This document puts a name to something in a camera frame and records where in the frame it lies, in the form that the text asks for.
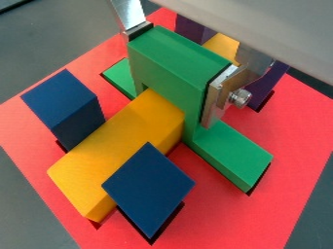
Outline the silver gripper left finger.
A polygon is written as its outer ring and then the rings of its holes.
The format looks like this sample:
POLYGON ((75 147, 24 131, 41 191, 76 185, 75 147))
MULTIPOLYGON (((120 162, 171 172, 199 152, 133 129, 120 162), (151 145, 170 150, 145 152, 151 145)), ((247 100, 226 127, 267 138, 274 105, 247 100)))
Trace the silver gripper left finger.
POLYGON ((119 25, 119 34, 129 42, 145 33, 153 24, 145 20, 140 0, 107 0, 119 25))

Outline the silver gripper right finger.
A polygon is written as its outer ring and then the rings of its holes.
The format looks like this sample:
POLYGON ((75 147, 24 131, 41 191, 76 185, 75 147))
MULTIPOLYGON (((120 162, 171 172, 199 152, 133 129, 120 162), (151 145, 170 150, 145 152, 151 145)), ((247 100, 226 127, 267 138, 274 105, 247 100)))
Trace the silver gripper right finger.
POLYGON ((244 86, 264 75, 272 63, 270 56, 247 45, 238 47, 235 60, 240 65, 231 64, 208 83, 200 119, 204 128, 210 128, 220 119, 228 105, 239 109, 247 105, 252 94, 244 90, 244 86))

